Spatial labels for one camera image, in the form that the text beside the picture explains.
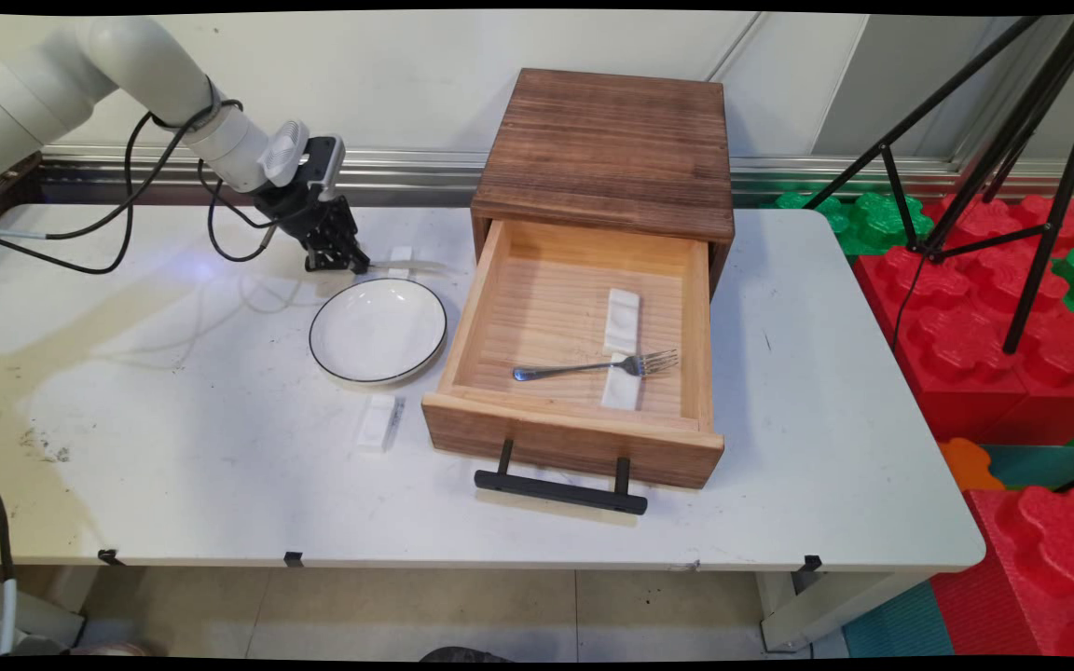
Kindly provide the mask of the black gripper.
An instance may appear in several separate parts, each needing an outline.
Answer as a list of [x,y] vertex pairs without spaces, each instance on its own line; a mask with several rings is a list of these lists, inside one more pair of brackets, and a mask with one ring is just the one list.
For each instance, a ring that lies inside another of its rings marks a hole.
[[301,243],[307,272],[334,267],[364,275],[369,272],[371,259],[357,240],[349,203],[345,196],[322,200],[322,193],[317,185],[266,186],[255,191],[255,206],[273,225]]

